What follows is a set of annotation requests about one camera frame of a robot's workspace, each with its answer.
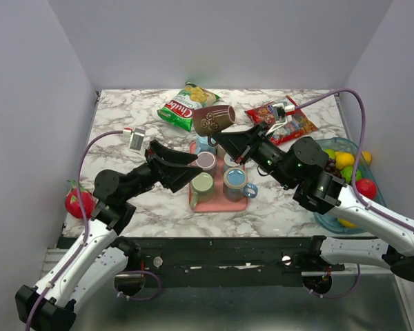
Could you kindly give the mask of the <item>grey mug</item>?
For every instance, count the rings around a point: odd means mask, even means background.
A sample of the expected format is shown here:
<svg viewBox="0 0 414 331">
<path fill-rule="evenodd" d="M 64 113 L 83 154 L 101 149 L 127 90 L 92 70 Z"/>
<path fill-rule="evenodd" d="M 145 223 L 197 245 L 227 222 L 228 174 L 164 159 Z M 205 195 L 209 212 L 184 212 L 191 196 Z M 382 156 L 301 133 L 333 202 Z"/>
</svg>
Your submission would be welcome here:
<svg viewBox="0 0 414 331">
<path fill-rule="evenodd" d="M 233 158 L 229 154 L 224 155 L 224 162 L 222 167 L 222 173 L 224 174 L 227 170 L 231 168 L 240 168 L 244 169 L 244 166 L 242 164 L 236 163 Z"/>
</svg>

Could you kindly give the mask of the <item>green mug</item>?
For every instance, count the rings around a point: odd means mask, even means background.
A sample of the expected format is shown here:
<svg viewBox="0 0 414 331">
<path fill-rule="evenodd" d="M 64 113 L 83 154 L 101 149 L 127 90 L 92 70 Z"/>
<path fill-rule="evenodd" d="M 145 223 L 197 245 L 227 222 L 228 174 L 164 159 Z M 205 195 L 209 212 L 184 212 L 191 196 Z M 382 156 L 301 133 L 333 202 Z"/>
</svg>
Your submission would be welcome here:
<svg viewBox="0 0 414 331">
<path fill-rule="evenodd" d="M 198 174 L 190 182 L 190 208 L 195 209 L 199 203 L 210 201 L 215 192 L 213 177 L 207 172 Z"/>
</svg>

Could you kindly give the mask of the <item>brown mug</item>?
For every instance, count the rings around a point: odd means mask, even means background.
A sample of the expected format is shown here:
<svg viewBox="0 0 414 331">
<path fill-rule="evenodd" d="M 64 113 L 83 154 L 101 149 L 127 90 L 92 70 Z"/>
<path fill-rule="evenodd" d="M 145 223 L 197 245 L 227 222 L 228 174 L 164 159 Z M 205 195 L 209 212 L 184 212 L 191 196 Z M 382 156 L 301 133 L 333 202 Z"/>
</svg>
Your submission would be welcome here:
<svg viewBox="0 0 414 331">
<path fill-rule="evenodd" d="M 236 122 L 235 110 L 230 105 L 216 105 L 198 109 L 193 115 L 193 128 L 200 137 L 211 137 Z"/>
</svg>

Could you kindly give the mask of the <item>blue glazed mug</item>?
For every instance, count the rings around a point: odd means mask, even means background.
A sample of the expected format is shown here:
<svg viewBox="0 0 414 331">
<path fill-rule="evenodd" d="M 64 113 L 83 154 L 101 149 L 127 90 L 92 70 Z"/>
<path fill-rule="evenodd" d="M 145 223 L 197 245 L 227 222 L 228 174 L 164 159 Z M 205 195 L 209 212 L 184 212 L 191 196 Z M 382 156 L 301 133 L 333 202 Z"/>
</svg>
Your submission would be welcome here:
<svg viewBox="0 0 414 331">
<path fill-rule="evenodd" d="M 241 168 L 230 168 L 223 175 L 224 196 L 232 202 L 244 198 L 253 199 L 258 194 L 258 187 L 248 181 L 248 175 Z"/>
</svg>

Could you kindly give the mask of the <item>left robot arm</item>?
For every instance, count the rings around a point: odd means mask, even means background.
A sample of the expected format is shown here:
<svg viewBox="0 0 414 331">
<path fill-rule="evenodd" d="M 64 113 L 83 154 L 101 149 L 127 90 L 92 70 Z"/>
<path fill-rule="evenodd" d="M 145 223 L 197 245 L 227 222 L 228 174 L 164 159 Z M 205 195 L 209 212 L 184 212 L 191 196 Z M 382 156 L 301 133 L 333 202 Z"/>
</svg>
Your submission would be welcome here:
<svg viewBox="0 0 414 331">
<path fill-rule="evenodd" d="M 140 247 L 121 232 L 136 207 L 129 199 L 156 183 L 177 192 L 201 173 L 196 154 L 172 150 L 153 140 L 145 162 L 127 174 L 102 170 L 94 182 L 97 205 L 82 234 L 57 265 L 36 285 L 23 285 L 15 295 L 19 319 L 27 330 L 69 330 L 79 304 L 116 273 L 140 267 Z"/>
</svg>

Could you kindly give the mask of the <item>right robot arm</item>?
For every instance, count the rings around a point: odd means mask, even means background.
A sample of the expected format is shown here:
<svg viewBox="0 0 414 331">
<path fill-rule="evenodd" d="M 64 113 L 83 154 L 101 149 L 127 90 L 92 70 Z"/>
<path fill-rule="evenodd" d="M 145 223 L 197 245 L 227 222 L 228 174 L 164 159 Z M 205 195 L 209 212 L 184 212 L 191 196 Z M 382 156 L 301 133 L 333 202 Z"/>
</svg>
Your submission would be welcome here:
<svg viewBox="0 0 414 331">
<path fill-rule="evenodd" d="M 376 238 L 351 239 L 342 243 L 326 238 L 321 246 L 304 252 L 304 263 L 319 270 L 327 263 L 356 263 L 389 269 L 394 275 L 414 282 L 414 220 L 365 199 L 355 185 L 327 172 L 328 155 L 311 137 L 304 137 L 284 152 L 266 136 L 261 123 L 242 132 L 219 132 L 213 140 L 236 162 L 253 160 L 304 209 L 331 214 L 354 223 Z"/>
</svg>

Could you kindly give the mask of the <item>purple mug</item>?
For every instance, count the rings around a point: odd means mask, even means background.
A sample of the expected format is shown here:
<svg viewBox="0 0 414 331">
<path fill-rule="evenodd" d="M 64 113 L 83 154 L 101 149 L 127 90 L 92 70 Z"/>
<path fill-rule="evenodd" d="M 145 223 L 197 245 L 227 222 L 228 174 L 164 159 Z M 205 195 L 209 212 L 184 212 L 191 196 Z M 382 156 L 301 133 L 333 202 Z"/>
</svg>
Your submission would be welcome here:
<svg viewBox="0 0 414 331">
<path fill-rule="evenodd" d="M 217 158 L 207 151 L 200 152 L 195 160 L 195 165 L 199 166 L 204 172 L 210 174 L 212 177 L 217 173 Z"/>
</svg>

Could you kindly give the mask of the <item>light blue mug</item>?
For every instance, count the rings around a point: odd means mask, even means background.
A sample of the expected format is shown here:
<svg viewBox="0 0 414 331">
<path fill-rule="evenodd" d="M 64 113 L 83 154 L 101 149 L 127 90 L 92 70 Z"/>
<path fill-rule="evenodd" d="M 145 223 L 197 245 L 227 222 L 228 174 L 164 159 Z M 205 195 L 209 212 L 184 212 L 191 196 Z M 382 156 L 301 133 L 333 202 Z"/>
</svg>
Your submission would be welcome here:
<svg viewBox="0 0 414 331">
<path fill-rule="evenodd" d="M 197 135 L 196 138 L 196 148 L 195 148 L 195 154 L 199 154 L 200 152 L 210 152 L 212 154 L 217 154 L 217 149 L 214 146 L 211 146 L 208 143 L 208 136 L 199 136 Z"/>
</svg>

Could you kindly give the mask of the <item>pink tray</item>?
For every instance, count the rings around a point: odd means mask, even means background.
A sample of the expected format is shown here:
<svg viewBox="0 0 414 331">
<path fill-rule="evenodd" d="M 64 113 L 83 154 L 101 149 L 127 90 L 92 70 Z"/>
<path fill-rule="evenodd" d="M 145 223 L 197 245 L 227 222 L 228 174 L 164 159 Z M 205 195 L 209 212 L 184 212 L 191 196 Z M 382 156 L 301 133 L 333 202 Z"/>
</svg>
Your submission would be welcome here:
<svg viewBox="0 0 414 331">
<path fill-rule="evenodd" d="M 224 186 L 224 158 L 217 157 L 216 175 L 214 177 L 215 189 L 208 201 L 199 201 L 197 205 L 192 205 L 193 185 L 189 184 L 188 204 L 193 212 L 240 212 L 247 208 L 248 197 L 243 197 L 238 201 L 227 199 L 223 192 Z"/>
</svg>

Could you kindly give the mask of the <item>green chips bag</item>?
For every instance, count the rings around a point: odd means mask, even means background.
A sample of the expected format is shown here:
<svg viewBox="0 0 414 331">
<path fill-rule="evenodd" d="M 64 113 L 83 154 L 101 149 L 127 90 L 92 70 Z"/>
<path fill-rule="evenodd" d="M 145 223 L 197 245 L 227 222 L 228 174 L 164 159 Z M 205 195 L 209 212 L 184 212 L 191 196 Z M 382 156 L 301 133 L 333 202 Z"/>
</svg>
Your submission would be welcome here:
<svg viewBox="0 0 414 331">
<path fill-rule="evenodd" d="M 158 109 L 157 115 L 164 121 L 190 132 L 195 111 L 211 106 L 219 99 L 220 96 L 214 92 L 197 84 L 186 82 L 185 86 L 170 101 Z"/>
</svg>

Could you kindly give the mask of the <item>red snack bag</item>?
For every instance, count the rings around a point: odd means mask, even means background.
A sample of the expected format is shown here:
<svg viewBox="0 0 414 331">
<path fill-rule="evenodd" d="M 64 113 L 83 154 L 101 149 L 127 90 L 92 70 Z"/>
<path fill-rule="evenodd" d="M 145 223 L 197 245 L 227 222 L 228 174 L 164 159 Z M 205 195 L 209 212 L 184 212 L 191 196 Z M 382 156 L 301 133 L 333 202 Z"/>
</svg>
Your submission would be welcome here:
<svg viewBox="0 0 414 331">
<path fill-rule="evenodd" d="M 246 110 L 245 114 L 254 125 L 265 121 L 271 127 L 275 123 L 272 105 L 280 102 L 297 105 L 290 96 L 286 95 L 283 99 L 269 101 L 262 106 Z M 296 110 L 289 116 L 288 123 L 270 136 L 270 141 L 278 146 L 317 130 L 318 127 L 301 110 Z"/>
</svg>

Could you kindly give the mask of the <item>green pear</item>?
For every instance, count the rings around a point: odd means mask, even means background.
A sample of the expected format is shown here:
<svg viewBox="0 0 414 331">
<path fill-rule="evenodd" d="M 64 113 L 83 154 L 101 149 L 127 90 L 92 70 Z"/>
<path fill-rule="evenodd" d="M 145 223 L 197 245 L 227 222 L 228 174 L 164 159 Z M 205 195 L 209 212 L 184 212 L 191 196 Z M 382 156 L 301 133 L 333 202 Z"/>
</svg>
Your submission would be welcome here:
<svg viewBox="0 0 414 331">
<path fill-rule="evenodd" d="M 330 159 L 336 159 L 335 151 L 332 149 L 324 149 L 324 152 L 328 155 Z"/>
</svg>

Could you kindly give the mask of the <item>purple grapes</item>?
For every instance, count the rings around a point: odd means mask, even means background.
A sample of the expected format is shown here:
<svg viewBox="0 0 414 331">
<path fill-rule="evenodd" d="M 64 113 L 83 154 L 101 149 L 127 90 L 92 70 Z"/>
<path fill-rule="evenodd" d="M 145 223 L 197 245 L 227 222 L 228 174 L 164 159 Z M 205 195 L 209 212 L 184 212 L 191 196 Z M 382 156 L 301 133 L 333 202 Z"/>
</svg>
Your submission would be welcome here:
<svg viewBox="0 0 414 331">
<path fill-rule="evenodd" d="M 324 170 L 338 178 L 342 178 L 341 172 L 337 169 L 334 159 L 329 158 L 327 160 Z"/>
</svg>

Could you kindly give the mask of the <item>yellow lemon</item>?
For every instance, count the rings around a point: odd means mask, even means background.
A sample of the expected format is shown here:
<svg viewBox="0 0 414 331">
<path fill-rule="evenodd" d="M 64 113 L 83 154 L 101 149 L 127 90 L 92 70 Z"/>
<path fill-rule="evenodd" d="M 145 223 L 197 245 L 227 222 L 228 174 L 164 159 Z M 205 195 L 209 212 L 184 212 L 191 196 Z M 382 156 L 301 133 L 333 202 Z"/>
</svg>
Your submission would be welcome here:
<svg viewBox="0 0 414 331">
<path fill-rule="evenodd" d="M 348 166 L 353 166 L 355 157 L 348 152 L 335 152 L 335 165 L 338 170 L 343 170 Z"/>
</svg>

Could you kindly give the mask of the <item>red dragon fruit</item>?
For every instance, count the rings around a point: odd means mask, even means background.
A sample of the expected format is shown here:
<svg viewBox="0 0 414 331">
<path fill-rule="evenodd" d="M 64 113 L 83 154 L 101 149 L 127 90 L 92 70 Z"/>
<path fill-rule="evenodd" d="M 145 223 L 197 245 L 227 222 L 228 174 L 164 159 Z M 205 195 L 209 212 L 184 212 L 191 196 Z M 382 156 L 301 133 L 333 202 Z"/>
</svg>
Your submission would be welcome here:
<svg viewBox="0 0 414 331">
<path fill-rule="evenodd" d="M 83 219 L 83 214 L 77 194 L 77 188 L 79 188 L 82 205 L 86 213 L 86 218 L 90 219 L 91 214 L 95 208 L 94 197 L 87 189 L 83 188 L 82 185 L 77 185 L 77 182 L 75 180 L 68 181 L 68 183 L 70 184 L 70 190 L 65 198 L 65 208 L 67 212 L 77 219 Z"/>
</svg>

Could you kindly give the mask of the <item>yellow fruit outside basket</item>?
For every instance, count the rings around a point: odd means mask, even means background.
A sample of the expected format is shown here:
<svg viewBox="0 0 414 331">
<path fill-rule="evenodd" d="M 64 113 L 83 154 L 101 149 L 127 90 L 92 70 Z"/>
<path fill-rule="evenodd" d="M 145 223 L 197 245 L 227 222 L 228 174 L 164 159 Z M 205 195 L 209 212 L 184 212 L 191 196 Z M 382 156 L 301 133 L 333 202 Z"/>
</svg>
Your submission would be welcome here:
<svg viewBox="0 0 414 331">
<path fill-rule="evenodd" d="M 370 165 L 371 161 L 372 161 L 371 153 L 366 151 L 366 150 L 362 150 L 362 156 L 363 156 L 363 159 L 365 160 L 366 164 Z"/>
</svg>

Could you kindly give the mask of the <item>red apple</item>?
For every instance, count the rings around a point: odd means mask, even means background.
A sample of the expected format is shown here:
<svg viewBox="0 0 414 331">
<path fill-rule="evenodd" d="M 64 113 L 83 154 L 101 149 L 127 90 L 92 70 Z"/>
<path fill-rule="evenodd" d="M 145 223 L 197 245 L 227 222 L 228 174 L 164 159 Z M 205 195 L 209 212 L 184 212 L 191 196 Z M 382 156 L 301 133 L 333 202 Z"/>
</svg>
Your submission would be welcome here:
<svg viewBox="0 0 414 331">
<path fill-rule="evenodd" d="M 375 185 L 374 181 L 367 178 L 359 179 L 355 182 L 355 186 L 357 188 L 357 191 L 363 196 L 372 200 L 376 198 L 377 186 Z"/>
</svg>

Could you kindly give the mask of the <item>yellow banana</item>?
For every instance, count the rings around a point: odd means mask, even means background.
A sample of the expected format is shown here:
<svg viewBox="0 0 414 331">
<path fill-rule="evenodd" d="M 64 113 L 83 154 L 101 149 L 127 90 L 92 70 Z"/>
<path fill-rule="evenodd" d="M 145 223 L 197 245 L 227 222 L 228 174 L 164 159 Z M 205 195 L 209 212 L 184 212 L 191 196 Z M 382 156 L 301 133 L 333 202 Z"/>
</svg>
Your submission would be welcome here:
<svg viewBox="0 0 414 331">
<path fill-rule="evenodd" d="M 337 221 L 345 228 L 356 228 L 356 225 L 345 219 L 337 218 Z"/>
</svg>

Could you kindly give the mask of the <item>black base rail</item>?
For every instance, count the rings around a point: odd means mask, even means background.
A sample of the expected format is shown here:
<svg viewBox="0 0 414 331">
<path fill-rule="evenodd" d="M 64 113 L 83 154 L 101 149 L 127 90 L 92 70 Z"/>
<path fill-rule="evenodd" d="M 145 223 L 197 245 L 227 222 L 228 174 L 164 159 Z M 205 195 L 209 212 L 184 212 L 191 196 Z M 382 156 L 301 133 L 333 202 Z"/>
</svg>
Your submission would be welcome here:
<svg viewBox="0 0 414 331">
<path fill-rule="evenodd" d="M 322 236 L 248 238 L 133 238 L 121 247 L 127 271 L 144 267 L 147 288 L 216 288 L 303 284 L 302 273 L 342 271 L 320 257 Z"/>
</svg>

